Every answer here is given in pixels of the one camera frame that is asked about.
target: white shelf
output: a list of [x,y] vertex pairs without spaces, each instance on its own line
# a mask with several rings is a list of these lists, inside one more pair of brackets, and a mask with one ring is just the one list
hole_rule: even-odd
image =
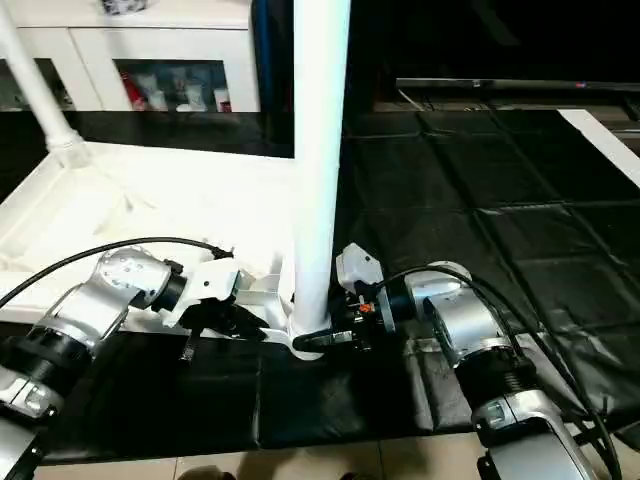
[[105,15],[101,0],[5,0],[18,27],[249,30],[251,0],[149,0],[143,11]]

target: table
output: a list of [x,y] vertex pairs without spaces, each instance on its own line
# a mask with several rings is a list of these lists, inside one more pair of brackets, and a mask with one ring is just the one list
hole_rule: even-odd
[[[293,153],[286,115],[100,112],[70,121],[92,141]],[[28,115],[0,115],[0,125],[4,196],[44,146]],[[345,119],[335,251],[355,241],[387,272],[446,259],[483,276],[530,318],[547,316],[611,421],[640,418],[637,218],[640,190],[557,112]],[[430,335],[424,325],[406,330]],[[15,331],[26,327],[0,325],[5,336]],[[183,342],[114,336],[53,428],[47,461],[471,429],[469,407],[434,342],[393,339],[370,355],[305,363],[278,345],[203,339],[189,368],[176,362]]]

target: black mat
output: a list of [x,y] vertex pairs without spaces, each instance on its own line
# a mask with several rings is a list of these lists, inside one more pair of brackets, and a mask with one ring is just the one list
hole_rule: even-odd
[[[288,117],[71,119],[91,140],[292,154]],[[3,114],[0,125],[7,192],[42,146],[18,147],[39,138],[27,116]],[[640,418],[640,190],[555,112],[375,114],[347,118],[344,130],[336,252],[355,241],[389,273],[434,260],[465,265],[531,318],[548,317],[606,416]],[[277,345],[202,340],[181,369],[183,341],[112,338],[59,419],[49,461],[470,429],[437,352],[408,354],[390,341],[370,355],[305,363]]]

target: white vertical pole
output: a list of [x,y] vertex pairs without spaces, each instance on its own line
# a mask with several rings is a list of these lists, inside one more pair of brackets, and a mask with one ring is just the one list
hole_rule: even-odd
[[24,48],[3,0],[0,0],[0,49],[44,130],[49,148],[65,147],[76,141],[76,132],[69,127],[36,62]]
[[290,333],[329,326],[326,314],[336,208],[350,0],[295,0],[297,181],[295,310]]

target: wire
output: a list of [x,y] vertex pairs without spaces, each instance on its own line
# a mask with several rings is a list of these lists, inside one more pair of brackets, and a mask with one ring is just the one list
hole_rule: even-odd
[[[401,272],[395,273],[381,282],[378,282],[377,284],[375,284],[374,288],[376,290],[379,290],[382,287],[386,286],[387,284],[393,282],[394,280],[397,280],[398,278],[402,278],[406,275],[409,275],[411,273],[416,273],[416,272],[444,273],[465,283],[467,286],[469,286],[469,288],[473,289],[474,292],[476,293],[478,293],[478,291],[486,290],[516,317],[516,319],[518,320],[518,323],[520,323],[522,327],[526,330],[526,332],[531,336],[531,338],[533,339],[535,344],[538,346],[538,348],[547,357],[549,362],[551,362],[553,367],[558,371],[560,376],[563,378],[563,380],[567,383],[569,388],[576,395],[580,403],[582,403],[588,416],[591,418],[591,420],[594,423],[594,426],[595,426],[594,429],[598,431],[599,439],[603,442],[602,448],[599,448],[600,446],[599,443],[597,444],[598,446],[596,446],[595,442],[597,442],[597,440],[593,440],[590,443],[593,444],[596,451],[600,454],[602,460],[607,466],[607,469],[609,470],[609,473],[611,474],[611,478],[613,480],[622,480],[622,471],[620,468],[620,461],[618,459],[618,454],[616,452],[615,446],[613,445],[613,441],[609,436],[609,432],[607,431],[604,421],[596,411],[596,408],[591,402],[591,399],[589,398],[584,385],[580,381],[577,374],[577,368],[575,367],[575,365],[573,364],[573,362],[571,361],[568,355],[562,354],[562,348],[561,348],[560,342],[558,342],[557,339],[555,339],[555,337],[551,334],[550,329],[545,325],[545,328],[547,329],[549,334],[549,338],[551,338],[552,341],[554,342],[554,345],[556,346],[557,350],[560,352],[560,356],[555,352],[553,352],[551,348],[549,348],[549,346],[542,340],[542,338],[540,337],[540,334],[536,331],[535,328],[531,326],[531,324],[525,318],[525,316],[522,315],[522,313],[518,311],[518,309],[513,305],[513,303],[511,303],[511,301],[509,301],[509,299],[505,297],[497,288],[495,288],[489,282],[487,282],[486,280],[476,275],[474,275],[472,280],[458,272],[455,272],[453,270],[450,270],[444,267],[430,265],[430,266],[409,268],[407,270],[403,270]],[[517,344],[518,341],[517,341],[517,338],[515,338],[515,336],[514,336],[514,340],[515,340],[515,343]],[[603,450],[607,452],[608,454],[607,456],[603,456],[604,454]]]
[[425,110],[424,110],[424,108],[422,108],[422,106],[421,106],[419,103],[417,103],[417,102],[413,101],[413,100],[411,99],[411,97],[409,97],[409,95],[407,95],[406,93],[404,93],[404,92],[402,91],[402,89],[401,89],[401,88],[399,88],[399,89],[398,89],[398,93],[399,93],[400,95],[402,95],[402,98],[404,98],[407,102],[409,102],[411,105],[413,105],[417,110],[420,110],[421,112],[424,112],[424,111],[425,111]]
[[56,262],[53,265],[50,265],[44,270],[41,270],[35,275],[29,277],[20,285],[18,285],[9,293],[7,293],[4,297],[0,298],[0,308],[3,308],[7,303],[9,303],[15,297],[20,295],[23,291],[25,291],[34,283],[38,282],[39,280],[42,280],[47,275],[52,274],[53,272],[55,272],[56,270],[62,267],[65,267],[71,263],[77,262],[78,260],[82,260],[83,258],[96,255],[97,253],[108,252],[109,250],[113,250],[114,248],[129,247],[131,245],[139,245],[143,243],[180,243],[183,245],[191,245],[192,247],[199,247],[199,248],[204,248],[205,250],[209,250],[213,254],[214,258],[228,258],[233,256],[232,253],[226,252],[221,248],[215,247],[213,245],[209,245],[208,243],[199,242],[197,240],[190,240],[188,238],[180,238],[180,237],[140,237],[140,238],[133,238],[131,240],[122,240],[120,242],[108,243],[106,245],[91,248],[89,250],[85,250],[84,252],[80,252],[70,257],[67,257],[63,260],[60,260],[59,262]]

